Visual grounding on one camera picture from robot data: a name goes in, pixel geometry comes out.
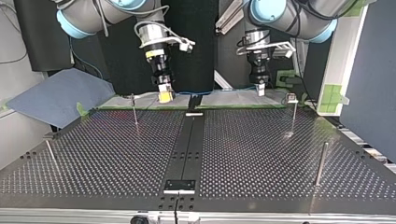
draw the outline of green tape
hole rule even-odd
[[[320,101],[320,113],[335,113],[341,103],[341,85],[325,85]]]
[[[285,88],[292,88],[292,84],[286,84],[286,82],[281,81],[282,77],[296,77],[296,71],[294,70],[282,70],[277,71],[276,74],[276,86],[277,87],[285,87]]]
[[[84,109],[84,106],[80,102],[77,102],[76,108],[77,108],[79,115],[82,117],[85,117],[90,114],[90,112],[88,112]]]
[[[198,109],[276,109],[286,108],[285,105],[200,105]]]
[[[366,6],[366,0],[359,0],[359,2],[352,8],[344,17],[359,17],[361,15],[361,10]]]
[[[137,106],[136,110],[180,110],[187,109],[187,106],[156,106],[147,108],[146,106]],[[131,106],[101,106],[99,110],[133,110]]]

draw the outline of blue ring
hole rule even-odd
[[[285,12],[287,0],[251,0],[251,14],[256,21],[277,21]]]
[[[67,18],[64,16],[61,10],[58,10],[58,12],[56,13],[56,18],[58,22],[61,24],[62,29],[64,29],[64,31],[68,35],[74,37],[75,39],[82,39],[89,35],[95,35],[79,30],[76,26],[74,26],[72,23],[70,23],[70,21],[67,20]]]
[[[326,40],[328,40],[332,36],[332,33],[337,28],[337,23],[338,20],[332,20],[332,23],[330,23],[330,25],[326,28],[325,31],[323,31],[320,35],[310,39],[309,42],[321,44]]]

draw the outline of gray cloth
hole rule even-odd
[[[265,96],[251,91],[220,91],[204,97],[201,106],[282,105],[285,90],[267,90]]]
[[[214,91],[210,95],[205,95],[198,107],[227,107],[239,105],[282,105],[285,99],[286,90],[267,90],[265,96],[258,96],[257,92],[251,91]],[[158,102],[158,92],[148,92],[142,95],[136,95],[135,106],[138,109],[172,109],[187,108],[189,105],[189,95],[177,95],[174,101],[168,104]],[[122,109],[131,108],[131,99],[115,96],[100,106],[103,109]]]
[[[178,95],[174,101],[167,104],[160,104],[158,102],[158,92],[147,92],[141,95],[135,96],[135,108],[137,109],[155,109],[155,108],[187,108],[189,106],[189,95]],[[102,109],[107,108],[131,108],[132,109],[132,101],[131,99],[123,98],[120,96],[115,96],[105,102],[100,106]]]
[[[80,117],[78,103],[88,111],[114,94],[110,83],[72,68],[15,97],[7,106],[26,116],[64,128]]]

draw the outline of white cable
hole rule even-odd
[[[107,24],[106,24],[106,20],[105,20],[105,12],[103,11],[101,0],[95,0],[95,1],[99,6],[100,18],[102,20],[103,29],[105,30],[105,36],[108,37],[108,29],[107,29]]]
[[[140,36],[139,31],[137,30],[137,28],[138,28],[139,26],[143,25],[143,24],[153,24],[153,25],[161,26],[165,31],[169,32],[169,34],[171,34],[171,35],[177,37],[178,39],[181,40],[181,42],[186,43],[186,41],[185,41],[180,35],[178,35],[177,33],[173,32],[169,27],[166,27],[165,25],[163,25],[163,24],[161,24],[161,23],[159,23],[159,22],[156,22],[156,21],[140,21],[140,22],[138,22],[138,23],[134,26],[134,33],[135,33],[137,36],[139,36],[139,38],[140,38],[141,36]]]

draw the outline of black cable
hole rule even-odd
[[[325,16],[321,13],[319,13],[318,11],[316,11],[311,5],[309,5],[309,3],[306,5],[298,0],[293,0],[294,3],[297,3],[300,7],[302,7],[305,11],[307,11],[308,13],[312,14],[313,16],[320,18],[322,20],[325,21],[332,21],[332,20],[337,20],[340,19],[341,17],[345,16],[350,10],[352,10],[352,8],[354,6],[356,6],[356,4],[358,4],[359,0],[355,0],[350,6],[349,8],[347,8],[344,12],[342,12],[341,14],[339,14],[338,16],[335,17],[328,17]]]
[[[24,55],[22,57],[20,57],[19,59],[8,61],[8,62],[0,62],[0,64],[17,63],[17,62],[22,61],[24,58],[26,58],[26,56],[27,56],[27,50],[25,51]]]
[[[298,12],[299,8],[297,7],[296,4],[294,4],[294,1],[292,2],[293,6],[295,8],[295,10]],[[294,42],[295,42],[295,48],[296,48],[296,58],[297,58],[297,66],[298,66],[298,72],[299,72],[299,78],[301,79],[301,81],[303,82],[303,86],[305,89],[306,94],[308,95],[309,100],[311,101],[312,105],[314,106],[315,110],[318,111],[317,106],[315,105],[313,98],[311,97],[311,95],[309,94],[308,88],[305,85],[305,81],[303,79],[303,75],[301,73],[301,67],[300,67],[300,58],[298,55],[298,48],[297,48],[297,36],[300,34],[301,32],[301,17],[300,17],[300,13],[297,13],[297,22],[298,22],[298,28],[297,28],[297,35],[294,37]]]
[[[17,26],[11,21],[11,19],[9,18],[9,16],[7,15],[7,13],[0,8],[3,13],[6,15],[6,17],[8,18],[9,22],[12,24],[12,26],[15,28],[16,31],[18,31],[18,33],[21,33],[21,31],[17,28]],[[24,52],[23,56],[21,56],[19,59],[15,59],[15,60],[11,60],[11,61],[5,61],[5,62],[0,62],[0,64],[6,64],[6,63],[17,63],[22,61],[24,58],[26,58],[27,56],[27,50]]]
[[[258,43],[262,42],[262,41],[263,41],[264,39],[266,39],[268,36],[270,36],[270,33],[269,33],[269,32],[268,32],[267,35],[263,36],[263,37],[260,38],[259,40],[255,41],[255,42],[253,42],[253,43],[246,44],[246,45],[245,45],[245,43],[244,43],[245,37],[242,37],[242,39],[239,40],[238,43],[236,43],[236,46],[239,47],[239,48],[253,46],[253,45],[255,45],[255,44],[258,44]]]

